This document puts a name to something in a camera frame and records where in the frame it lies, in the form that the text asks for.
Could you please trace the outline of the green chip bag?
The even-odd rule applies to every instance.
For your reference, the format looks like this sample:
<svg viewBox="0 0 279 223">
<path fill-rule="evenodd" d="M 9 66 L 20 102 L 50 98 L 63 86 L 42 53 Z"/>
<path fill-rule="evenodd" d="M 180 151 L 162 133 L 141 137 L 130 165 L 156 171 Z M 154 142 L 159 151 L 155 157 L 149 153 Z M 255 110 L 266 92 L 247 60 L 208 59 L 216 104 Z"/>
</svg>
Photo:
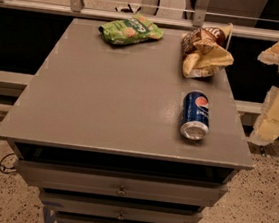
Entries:
<svg viewBox="0 0 279 223">
<path fill-rule="evenodd" d="M 164 33 L 162 28 L 141 14 L 135 14 L 129 19 L 106 22 L 99 27 L 99 32 L 103 40 L 117 46 L 159 40 Z"/>
</svg>

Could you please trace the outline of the top grey drawer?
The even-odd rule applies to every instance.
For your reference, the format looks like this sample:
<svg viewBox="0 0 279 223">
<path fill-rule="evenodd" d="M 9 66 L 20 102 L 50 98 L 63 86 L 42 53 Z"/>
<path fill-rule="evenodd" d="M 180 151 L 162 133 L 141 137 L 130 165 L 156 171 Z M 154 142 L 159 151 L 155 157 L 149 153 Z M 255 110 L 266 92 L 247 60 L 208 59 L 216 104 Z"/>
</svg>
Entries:
<svg viewBox="0 0 279 223">
<path fill-rule="evenodd" d="M 30 186 L 39 188 L 211 206 L 227 192 L 226 185 L 145 177 L 119 172 L 17 161 L 15 168 Z"/>
</svg>

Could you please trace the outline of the brown chip bag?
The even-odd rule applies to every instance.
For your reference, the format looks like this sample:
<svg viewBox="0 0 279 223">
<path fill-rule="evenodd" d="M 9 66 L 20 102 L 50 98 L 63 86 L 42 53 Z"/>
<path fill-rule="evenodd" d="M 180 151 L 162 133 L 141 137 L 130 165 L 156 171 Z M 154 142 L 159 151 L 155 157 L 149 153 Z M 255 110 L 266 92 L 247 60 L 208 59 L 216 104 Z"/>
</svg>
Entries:
<svg viewBox="0 0 279 223">
<path fill-rule="evenodd" d="M 222 27 L 201 27 L 182 35 L 182 73 L 185 78 L 207 78 L 234 63 L 227 50 L 232 23 Z"/>
</svg>

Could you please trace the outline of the middle grey drawer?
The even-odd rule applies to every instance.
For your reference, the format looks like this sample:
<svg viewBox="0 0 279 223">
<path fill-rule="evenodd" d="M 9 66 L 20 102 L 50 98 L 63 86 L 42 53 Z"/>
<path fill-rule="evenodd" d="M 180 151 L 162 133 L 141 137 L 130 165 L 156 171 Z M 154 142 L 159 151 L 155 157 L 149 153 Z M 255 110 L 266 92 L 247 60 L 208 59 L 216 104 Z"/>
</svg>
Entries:
<svg viewBox="0 0 279 223">
<path fill-rule="evenodd" d="M 115 218 L 124 221 L 150 223 L 197 223 L 202 214 L 187 211 L 170 205 L 134 203 L 91 197 L 42 192 L 40 200 L 48 208 L 56 211 L 72 212 L 81 215 Z"/>
</svg>

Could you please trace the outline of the blue Pepsi can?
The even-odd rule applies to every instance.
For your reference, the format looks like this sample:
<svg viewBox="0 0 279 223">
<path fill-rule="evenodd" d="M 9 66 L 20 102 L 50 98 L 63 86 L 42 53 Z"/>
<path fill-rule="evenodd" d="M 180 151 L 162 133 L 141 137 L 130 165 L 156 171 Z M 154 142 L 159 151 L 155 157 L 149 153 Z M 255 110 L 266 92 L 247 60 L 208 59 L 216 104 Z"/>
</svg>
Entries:
<svg viewBox="0 0 279 223">
<path fill-rule="evenodd" d="M 191 91 L 183 99 L 180 133 L 192 141 L 209 133 L 209 101 L 202 91 Z"/>
</svg>

